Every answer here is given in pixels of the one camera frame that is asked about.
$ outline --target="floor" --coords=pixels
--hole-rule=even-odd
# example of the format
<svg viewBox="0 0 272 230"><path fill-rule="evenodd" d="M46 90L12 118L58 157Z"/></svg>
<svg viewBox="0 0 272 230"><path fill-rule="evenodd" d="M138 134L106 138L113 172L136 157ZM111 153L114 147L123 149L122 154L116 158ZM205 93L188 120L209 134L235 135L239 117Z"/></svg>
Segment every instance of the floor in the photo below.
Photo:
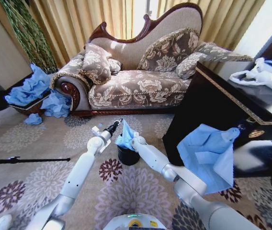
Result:
<svg viewBox="0 0 272 230"><path fill-rule="evenodd" d="M149 144L165 153L162 136L173 115L123 116ZM0 165L0 217L12 214L11 229L22 230L36 211L55 198L78 157L86 151L93 126L107 127L120 116L81 119L44 117L38 126L23 124L12 108L0 111L0 159L67 158L70 162ZM115 138L96 156L95 164L73 208L63 216L66 229L102 229L114 216L141 212L156 216L169 229L204 230L198 214L182 204L164 180L140 160L133 166L118 160ZM272 230L272 185L269 177L236 179L234 187L208 195L224 202L262 230Z"/></svg>

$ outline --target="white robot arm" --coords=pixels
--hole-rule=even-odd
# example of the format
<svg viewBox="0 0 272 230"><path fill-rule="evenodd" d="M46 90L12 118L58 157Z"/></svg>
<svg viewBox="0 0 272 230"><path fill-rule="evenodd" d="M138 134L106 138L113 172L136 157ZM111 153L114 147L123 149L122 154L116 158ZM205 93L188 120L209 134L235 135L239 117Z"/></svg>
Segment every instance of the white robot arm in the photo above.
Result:
<svg viewBox="0 0 272 230"><path fill-rule="evenodd" d="M175 182L176 195L189 207L193 207L207 230L259 230L231 207L202 198L206 184L185 167L172 165L168 158L145 139L134 133L132 147L140 157L168 181Z"/></svg>
<svg viewBox="0 0 272 230"><path fill-rule="evenodd" d="M88 141L88 151L83 153L76 162L59 195L37 212L26 230L63 230L65 228L65 222L58 217L66 214L73 206L93 166L95 154L102 153L111 143L110 138L122 120L115 121L103 132L100 132L96 126L92 128L95 137Z"/></svg>

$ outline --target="yellow label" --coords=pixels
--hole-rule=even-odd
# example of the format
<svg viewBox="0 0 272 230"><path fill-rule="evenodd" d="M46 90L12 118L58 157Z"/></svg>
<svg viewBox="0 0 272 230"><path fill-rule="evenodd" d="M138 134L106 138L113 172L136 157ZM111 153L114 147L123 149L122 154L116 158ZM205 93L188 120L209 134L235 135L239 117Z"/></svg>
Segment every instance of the yellow label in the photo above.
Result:
<svg viewBox="0 0 272 230"><path fill-rule="evenodd" d="M156 228L157 228L157 223L156 223L156 222L150 221L150 223L151 223L151 226L152 226L152 227L156 227Z"/></svg>
<svg viewBox="0 0 272 230"><path fill-rule="evenodd" d="M141 222L140 222L138 219L133 219L133 220L131 220L131 221L129 222L128 226L129 226L129 227L131 227L131 226L142 227L142 224L141 224Z"/></svg>

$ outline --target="floral carpet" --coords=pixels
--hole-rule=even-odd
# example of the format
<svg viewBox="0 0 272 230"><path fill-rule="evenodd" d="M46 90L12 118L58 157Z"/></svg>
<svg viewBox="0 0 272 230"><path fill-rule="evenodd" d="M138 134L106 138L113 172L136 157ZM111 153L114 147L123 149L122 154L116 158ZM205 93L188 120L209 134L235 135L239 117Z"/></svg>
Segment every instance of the floral carpet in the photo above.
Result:
<svg viewBox="0 0 272 230"><path fill-rule="evenodd" d="M56 197L86 144L93 126L107 127L121 116L83 119L44 117L37 126L23 124L14 109L0 111L0 159L67 158L71 161L0 165L0 217L13 216L12 230L22 230L37 210ZM123 116L149 144L165 153L162 136L173 115ZM179 201L173 184L151 170L143 160L125 166L118 160L115 138L96 155L95 164L73 206L62 217L66 229L102 229L113 217L128 213L156 216L167 228L204 230L198 214ZM205 197L228 204L262 230L272 230L272 183L268 177L236 179L233 188Z"/></svg>

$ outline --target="beige curtain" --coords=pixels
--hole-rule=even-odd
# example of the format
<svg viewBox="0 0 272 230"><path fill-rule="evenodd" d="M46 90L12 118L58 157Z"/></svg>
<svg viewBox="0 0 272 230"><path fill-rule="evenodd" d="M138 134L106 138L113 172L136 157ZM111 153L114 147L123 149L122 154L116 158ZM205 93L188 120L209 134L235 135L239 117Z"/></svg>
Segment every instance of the beige curtain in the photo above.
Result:
<svg viewBox="0 0 272 230"><path fill-rule="evenodd" d="M202 41L233 50L265 0L159 0L158 17L183 2L195 3L203 12Z"/></svg>
<svg viewBox="0 0 272 230"><path fill-rule="evenodd" d="M42 27L59 67L81 51L103 21L116 38L132 38L135 0L32 0L30 12Z"/></svg>
<svg viewBox="0 0 272 230"><path fill-rule="evenodd" d="M41 26L58 67L83 49L92 31L103 21L116 38L131 39L134 15L143 0L30 0L29 11ZM150 1L157 17L182 2L198 4L203 12L200 39L233 50L264 0L158 0ZM10 25L0 11L0 21L11 35Z"/></svg>

